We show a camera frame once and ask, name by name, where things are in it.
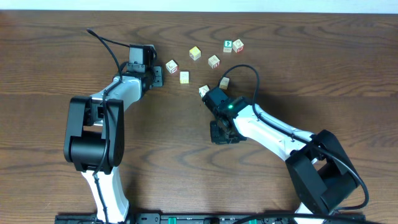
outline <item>tabletop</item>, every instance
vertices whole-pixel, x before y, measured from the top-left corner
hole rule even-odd
[[[0,222],[53,223],[93,213],[86,180],[63,156],[70,98],[110,84],[116,66],[86,33],[154,44],[165,83],[124,115],[120,165],[133,207],[173,213],[295,210],[285,163],[255,141],[210,141],[212,114],[199,87],[239,63],[260,73],[257,103],[300,129],[333,132],[370,193],[368,220],[398,222],[398,16],[191,12],[0,12]],[[224,40],[244,50],[223,53]],[[189,50],[197,46],[201,58]],[[110,45],[119,61],[128,49]],[[212,69],[208,58],[217,55]],[[180,84],[165,64],[190,72]],[[227,94],[251,97],[252,71],[237,68]],[[356,189],[343,205],[363,201]]]

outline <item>white background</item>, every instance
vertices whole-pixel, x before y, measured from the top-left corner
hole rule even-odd
[[[0,9],[397,14],[398,0],[0,0]]]

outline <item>cube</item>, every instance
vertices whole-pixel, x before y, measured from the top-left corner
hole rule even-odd
[[[210,89],[207,85],[202,86],[199,88],[199,95],[203,98],[209,90]]]
[[[198,58],[200,58],[201,52],[199,48],[197,46],[194,46],[191,50],[189,50],[189,56],[191,56],[193,60],[197,60]]]
[[[232,52],[232,40],[224,40],[224,52]]]
[[[166,68],[167,71],[169,71],[171,74],[173,74],[174,72],[176,72],[178,70],[178,65],[173,61],[169,61],[166,64]]]
[[[209,58],[209,65],[212,69],[215,69],[220,65],[220,60],[217,56],[213,55]]]
[[[242,41],[241,41],[240,39],[235,40],[235,41],[232,43],[232,49],[234,49],[234,51],[235,51],[236,53],[242,51],[242,50],[243,50],[243,43],[242,43]]]
[[[180,72],[180,83],[189,83],[189,72]]]
[[[226,90],[228,88],[229,78],[224,77],[220,82],[220,88]]]

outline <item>block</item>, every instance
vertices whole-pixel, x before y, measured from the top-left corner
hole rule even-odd
[[[166,64],[166,68],[167,71],[169,71],[171,74],[173,74],[174,72],[176,72],[178,70],[178,65],[173,61],[169,61]]]
[[[210,89],[207,85],[202,86],[199,88],[199,95],[203,98],[209,90]]]
[[[224,40],[224,52],[232,52],[232,40]]]
[[[220,82],[220,88],[226,90],[228,88],[228,84],[229,84],[229,78],[224,77]]]
[[[189,56],[191,56],[193,60],[197,60],[198,58],[200,58],[201,52],[199,48],[197,46],[194,46],[191,50],[189,50]]]
[[[180,83],[189,83],[189,72],[180,72]]]
[[[241,42],[240,39],[235,40],[235,41],[232,43],[232,49],[234,49],[234,51],[235,51],[236,53],[238,53],[238,52],[240,52],[240,51],[243,50],[243,43]]]
[[[209,58],[209,65],[212,69],[215,69],[220,65],[220,60],[217,56],[213,55]]]

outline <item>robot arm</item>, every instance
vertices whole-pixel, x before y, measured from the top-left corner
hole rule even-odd
[[[331,132],[323,130],[313,134],[293,128],[267,114],[258,105],[252,106],[243,97],[233,99],[226,96],[218,87],[206,92],[202,101],[216,118],[210,123],[213,143],[238,143],[251,138],[285,161],[302,201],[297,213],[332,214],[358,187],[349,169],[356,171]],[[320,153],[325,150],[328,155]],[[338,155],[338,158],[330,157],[328,152]],[[327,163],[316,170],[313,164],[325,158]],[[337,159],[344,161],[348,168]],[[296,222],[322,223],[323,220],[297,218]]]
[[[155,59],[153,45],[130,45],[130,59],[121,68],[127,65],[127,71],[122,76],[115,76],[99,93],[75,96],[70,101],[64,156],[89,183],[98,208],[96,217],[104,223],[124,222],[128,214],[129,202],[118,169],[124,152],[124,112],[147,90],[163,85],[162,67],[153,66]],[[105,110],[109,124],[106,155]],[[84,130],[92,125],[102,126],[102,132]]]

